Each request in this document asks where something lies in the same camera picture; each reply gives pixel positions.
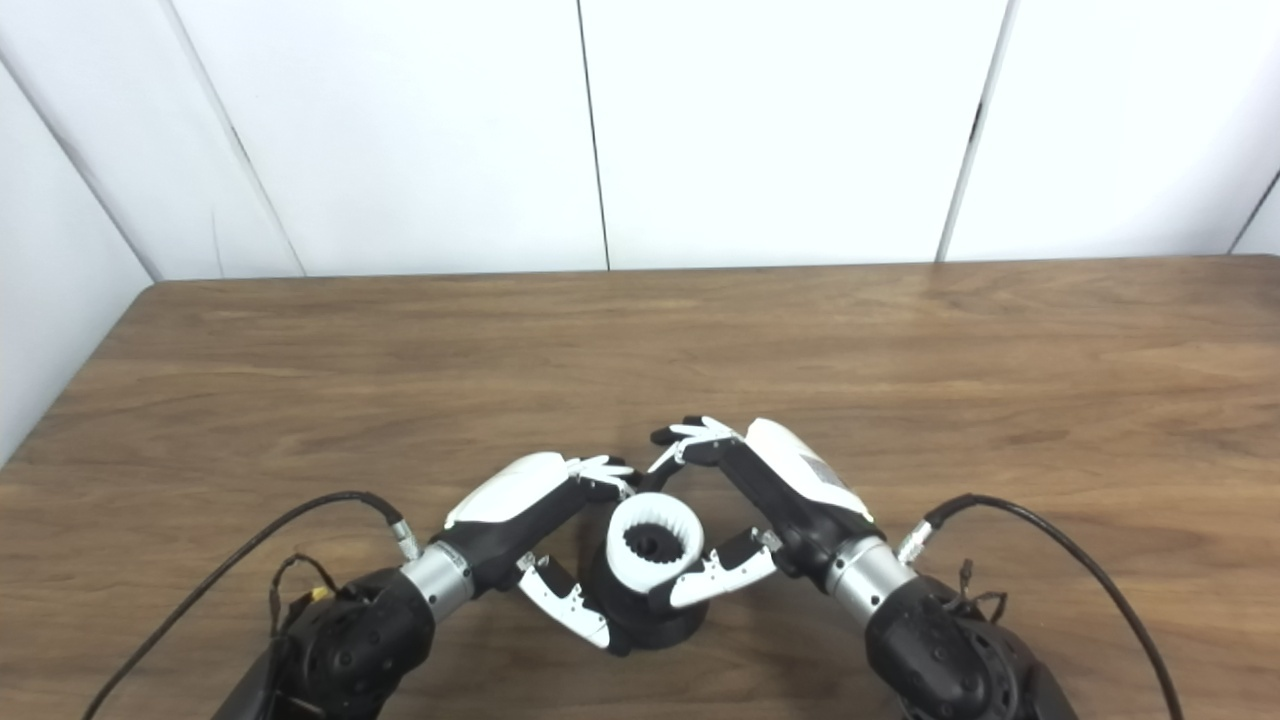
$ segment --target silver metal joint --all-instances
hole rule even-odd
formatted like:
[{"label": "silver metal joint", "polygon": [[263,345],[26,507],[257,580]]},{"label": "silver metal joint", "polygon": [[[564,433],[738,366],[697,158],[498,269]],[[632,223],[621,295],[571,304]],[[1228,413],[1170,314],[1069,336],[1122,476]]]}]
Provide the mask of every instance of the silver metal joint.
[{"label": "silver metal joint", "polygon": [[782,550],[782,538],[776,536],[773,530],[760,530],[759,528],[751,528],[751,539],[769,548],[769,552],[777,552]]},{"label": "silver metal joint", "polygon": [[836,553],[826,588],[865,628],[888,596],[915,577],[915,570],[899,562],[884,541],[872,536],[849,542]]},{"label": "silver metal joint", "polygon": [[431,616],[439,623],[462,607],[475,594],[471,568],[458,551],[443,542],[433,542],[422,548],[417,560],[401,566],[422,593]]}]

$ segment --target black cable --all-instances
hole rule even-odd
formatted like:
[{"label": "black cable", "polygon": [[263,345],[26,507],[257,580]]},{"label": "black cable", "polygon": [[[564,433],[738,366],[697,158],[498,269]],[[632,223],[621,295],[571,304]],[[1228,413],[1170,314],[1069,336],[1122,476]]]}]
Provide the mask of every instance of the black cable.
[{"label": "black cable", "polygon": [[88,707],[84,710],[84,715],[81,716],[81,720],[92,720],[92,717],[97,715],[97,711],[102,706],[102,702],[106,701],[106,697],[111,694],[111,691],[115,689],[115,685],[120,684],[120,680],[123,680],[125,675],[128,675],[129,671],[132,671],[133,667],[140,661],[142,661],[143,657],[146,657],[147,652],[150,652],[151,648],[155,647],[157,642],[160,642],[160,638],[163,638],[165,633],[168,633],[174,626],[174,624],[178,623],[178,620],[180,620],[182,616],[186,615],[188,610],[191,610],[191,606],[196,605],[196,601],[204,597],[205,593],[209,592],[209,588],[214,587],[214,583],[220,580],[221,577],[225,575],[228,570],[234,568],[236,564],[243,560],[246,555],[253,551],[253,548],[262,544],[262,542],[266,538],[275,534],[276,530],[289,524],[298,516],[305,515],[323,505],[329,505],[333,502],[344,502],[351,500],[364,502],[365,505],[369,505],[374,510],[381,512],[383,518],[387,519],[388,525],[394,525],[396,523],[399,523],[401,520],[404,519],[404,516],[401,515],[401,512],[396,510],[396,507],[392,506],[390,502],[387,502],[385,500],[378,497],[371,492],[361,492],[361,491],[343,491],[343,492],[333,492],[329,495],[323,495],[314,500],[308,500],[302,505],[298,505],[297,507],[289,510],[284,515],[280,515],[279,518],[273,520],[269,525],[259,530],[257,534],[251,537],[236,552],[230,553],[227,557],[227,560],[223,561],[221,565],[219,565],[212,573],[210,573],[207,578],[201,580],[200,584],[196,585],[196,588],[191,591],[191,593],[187,594],[187,597],[183,598],[183,601],[179,602],[177,607],[173,609],[173,612],[170,612],[169,616],[165,618],[163,623],[160,623],[160,626],[157,626],[147,637],[147,639],[142,641],[142,644],[140,644],[138,648],[134,650],[132,655],[129,655],[129,657],[124,661],[124,665],[120,665],[120,669],[116,670],[115,674],[113,674],[106,680],[106,683],[102,685],[100,691],[97,691],[97,694],[95,694],[93,700],[88,703]]},{"label": "black cable", "polygon": [[1106,574],[1106,571],[1100,566],[1089,553],[1084,552],[1079,544],[1066,536],[1062,530],[1053,527],[1052,523],[1041,518],[1036,512],[1018,505],[1016,502],[1010,502],[1000,497],[992,497],[989,495],[961,495],[952,497],[951,500],[938,505],[929,512],[924,515],[924,520],[933,527],[934,530],[942,528],[948,518],[965,510],[973,507],[974,505],[983,505],[987,507],[995,507],[997,510],[1004,510],[1027,520],[1032,525],[1036,525],[1042,533],[1053,538],[1053,542],[1062,546],[1062,550],[1068,551],[1071,557],[1074,557],[1080,565],[1093,575],[1102,589],[1111,596],[1111,601],[1116,603],[1120,610],[1120,615],[1124,615],[1129,628],[1133,629],[1133,634],[1138,637],[1138,642],[1142,644],[1142,650],[1147,653],[1147,659],[1151,661],[1152,669],[1156,671],[1156,680],[1160,682],[1160,692],[1165,696],[1165,705],[1169,706],[1169,717],[1171,720],[1183,720],[1183,706],[1178,700],[1178,689],[1174,687],[1174,678],[1169,674],[1169,667],[1165,665],[1165,659],[1160,655],[1160,650],[1156,648],[1156,641],[1152,639],[1151,633],[1142,624],[1138,614],[1134,611],[1129,601],[1125,600],[1124,593],[1116,587],[1115,582]]}]

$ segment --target white wall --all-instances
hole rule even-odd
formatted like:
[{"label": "white wall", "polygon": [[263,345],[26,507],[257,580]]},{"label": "white wall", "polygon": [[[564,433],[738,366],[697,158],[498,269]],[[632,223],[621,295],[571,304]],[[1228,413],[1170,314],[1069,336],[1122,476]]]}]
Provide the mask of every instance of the white wall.
[{"label": "white wall", "polygon": [[0,464],[148,283],[0,67]]},{"label": "white wall", "polygon": [[297,261],[164,0],[0,0],[0,53],[165,279]]},{"label": "white wall", "polygon": [[614,268],[933,258],[1004,0],[582,0]]},{"label": "white wall", "polygon": [[310,273],[604,269],[573,0],[178,10]]},{"label": "white wall", "polygon": [[1276,190],[1277,186],[1280,183],[1274,183],[1270,188],[1271,192],[1258,208],[1258,214],[1245,228],[1244,234],[1240,236],[1240,242],[1236,243],[1233,254],[1280,255],[1280,190]]},{"label": "white wall", "polygon": [[1280,168],[1280,3],[1021,3],[948,259],[1220,254]]}]

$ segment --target wire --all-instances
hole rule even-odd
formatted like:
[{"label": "wire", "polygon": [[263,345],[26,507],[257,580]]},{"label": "wire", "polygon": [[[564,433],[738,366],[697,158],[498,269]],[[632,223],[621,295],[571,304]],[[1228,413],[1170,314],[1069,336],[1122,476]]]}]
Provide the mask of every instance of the wire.
[{"label": "wire", "polygon": [[284,639],[282,638],[284,628],[280,626],[280,580],[284,579],[284,573],[298,562],[311,565],[324,582],[324,587],[329,588],[329,592],[338,594],[338,584],[333,582],[333,575],[316,559],[302,552],[294,552],[285,557],[280,562],[280,566],[276,568],[275,574],[271,575],[271,589],[266,593],[266,605],[271,616],[271,633],[268,641],[269,660],[266,662],[266,683],[264,685],[266,696],[264,696],[262,703],[257,708],[255,720],[270,717],[275,707],[275,685],[279,682],[280,665],[284,661],[284,651],[282,650],[284,646]]},{"label": "wire", "polygon": [[396,507],[390,502],[387,502],[385,500],[378,497],[371,492],[361,492],[361,491],[342,491],[342,492],[333,492],[329,495],[321,495],[320,497],[308,500],[302,505],[298,505],[293,510],[289,510],[288,512],[280,515],[279,518],[273,520],[269,525],[259,530],[257,534],[251,537],[236,552],[230,553],[227,557],[227,560],[223,560],[221,565],[214,569],[214,571],[210,573],[209,577],[201,580],[200,584],[196,585],[196,588],[192,589],[191,593],[188,593],[187,597],[184,597],[183,601],[179,602],[178,606],[173,609],[169,616],[165,618],[164,621],[160,623],[160,625],[151,632],[147,639],[142,641],[142,644],[140,644],[138,648],[134,650],[132,655],[129,655],[129,657],[124,661],[124,664],[120,665],[119,670],[116,670],[106,680],[102,688],[97,691],[97,694],[95,694],[93,700],[90,701],[88,707],[84,710],[84,715],[81,716],[81,720],[92,720],[93,716],[97,715],[97,711],[102,706],[102,702],[105,702],[108,696],[111,694],[111,691],[114,691],[115,687],[120,684],[120,680],[123,680],[129,674],[129,671],[132,671],[133,667],[138,662],[141,662],[142,659],[146,657],[148,652],[151,652],[151,648],[155,647],[157,642],[160,642],[160,638],[163,638],[165,633],[168,633],[174,626],[174,624],[177,624],[178,620],[180,620],[182,616],[186,615],[188,610],[191,610],[191,606],[196,605],[196,602],[201,597],[204,597],[205,593],[209,592],[209,588],[214,587],[214,584],[218,580],[220,580],[223,575],[225,575],[232,568],[234,568],[237,562],[243,560],[246,555],[252,552],[253,548],[262,544],[262,542],[266,538],[275,534],[276,530],[289,524],[291,521],[296,520],[298,516],[305,515],[315,510],[316,507],[330,505],[333,502],[344,502],[344,501],[357,501],[369,505],[374,510],[381,512],[388,525],[394,525],[396,523],[399,523],[404,519],[404,516],[401,515],[401,512],[396,510]]},{"label": "wire", "polygon": [[1036,512],[1000,497],[992,497],[989,495],[961,495],[952,497],[951,500],[938,505],[929,512],[924,515],[924,520],[933,525],[934,529],[941,529],[942,523],[948,518],[960,512],[961,510],[973,507],[974,505],[983,505],[986,507],[995,507],[996,510],[1004,510],[1027,520],[1042,533],[1053,538],[1053,542],[1062,546],[1062,550],[1069,552],[1080,565],[1093,575],[1102,589],[1111,596],[1111,601],[1115,602],[1116,607],[1120,610],[1120,615],[1124,615],[1129,628],[1133,629],[1133,634],[1138,637],[1138,642],[1142,644],[1142,650],[1147,653],[1147,659],[1151,661],[1152,669],[1156,671],[1156,680],[1160,682],[1160,692],[1165,696],[1165,705],[1169,706],[1169,717],[1171,720],[1183,720],[1183,706],[1178,700],[1178,689],[1174,687],[1174,678],[1169,674],[1169,667],[1165,665],[1165,659],[1160,655],[1160,650],[1156,647],[1156,641],[1152,639],[1151,633],[1142,624],[1138,614],[1134,611],[1129,601],[1125,600],[1124,593],[1116,587],[1115,582],[1106,574],[1106,571],[1100,566],[1084,548],[1075,543],[1071,538],[1066,536],[1062,530],[1053,527],[1052,523],[1041,518]]}]

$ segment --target cable connector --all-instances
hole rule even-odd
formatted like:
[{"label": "cable connector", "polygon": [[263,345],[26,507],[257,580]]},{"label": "cable connector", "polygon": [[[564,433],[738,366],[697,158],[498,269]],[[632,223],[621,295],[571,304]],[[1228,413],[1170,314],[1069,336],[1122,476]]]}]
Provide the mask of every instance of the cable connector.
[{"label": "cable connector", "polygon": [[413,530],[410,529],[408,521],[401,520],[393,524],[392,534],[396,537],[396,544],[399,546],[404,560],[412,562],[422,556],[422,548],[417,544],[417,538],[413,537]]},{"label": "cable connector", "polygon": [[915,562],[915,559],[924,552],[924,546],[928,544],[932,534],[933,524],[928,520],[920,520],[897,546],[897,561],[908,566]]}]

